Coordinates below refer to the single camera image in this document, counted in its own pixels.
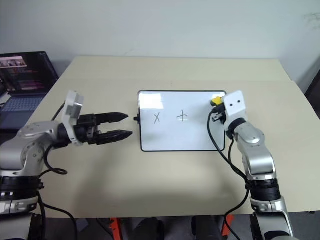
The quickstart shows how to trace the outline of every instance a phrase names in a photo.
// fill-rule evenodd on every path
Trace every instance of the laptop keyboard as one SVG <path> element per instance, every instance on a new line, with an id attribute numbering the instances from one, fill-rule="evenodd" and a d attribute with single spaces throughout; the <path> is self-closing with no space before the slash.
<path id="1" fill-rule="evenodd" d="M 43 97 L 11 98 L 1 112 L 35 111 Z"/>

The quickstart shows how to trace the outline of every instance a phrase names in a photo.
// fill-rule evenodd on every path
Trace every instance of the whiteboard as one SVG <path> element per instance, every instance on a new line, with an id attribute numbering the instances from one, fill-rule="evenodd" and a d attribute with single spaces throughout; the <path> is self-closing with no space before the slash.
<path id="1" fill-rule="evenodd" d="M 207 131 L 210 102 L 224 91 L 153 91 L 138 93 L 140 142 L 144 152 L 216 151 Z M 212 136 L 225 148 L 220 121 L 210 121 Z"/>

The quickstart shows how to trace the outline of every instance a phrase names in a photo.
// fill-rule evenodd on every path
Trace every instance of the beige table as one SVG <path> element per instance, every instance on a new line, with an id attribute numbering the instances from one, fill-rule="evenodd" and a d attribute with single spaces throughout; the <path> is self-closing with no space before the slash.
<path id="1" fill-rule="evenodd" d="M 320 121 L 278 60 L 80 56 L 29 122 L 51 119 L 68 90 L 84 96 L 82 114 L 129 115 L 104 131 L 133 131 L 121 142 L 70 145 L 49 155 L 69 174 L 45 175 L 42 198 L 77 218 L 220 215 L 244 197 L 244 182 L 216 152 L 141 151 L 133 121 L 139 90 L 242 90 L 250 122 L 266 135 L 288 210 L 320 209 Z M 232 160 L 243 169 L 236 147 Z M 237 211 L 252 212 L 249 201 Z"/>

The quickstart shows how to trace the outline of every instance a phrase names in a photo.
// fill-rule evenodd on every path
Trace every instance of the laptop screen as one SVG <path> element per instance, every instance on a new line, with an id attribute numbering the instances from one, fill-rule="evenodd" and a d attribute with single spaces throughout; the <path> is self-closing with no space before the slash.
<path id="1" fill-rule="evenodd" d="M 0 81 L 10 94 L 47 93 L 57 80 L 44 51 L 0 54 Z"/>

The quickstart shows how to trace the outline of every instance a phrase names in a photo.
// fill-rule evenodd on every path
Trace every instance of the white wall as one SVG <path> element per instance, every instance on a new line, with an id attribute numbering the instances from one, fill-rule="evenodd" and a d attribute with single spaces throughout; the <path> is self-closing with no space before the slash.
<path id="1" fill-rule="evenodd" d="M 279 58 L 305 91 L 320 69 L 320 0 L 0 0 L 0 52 Z"/>

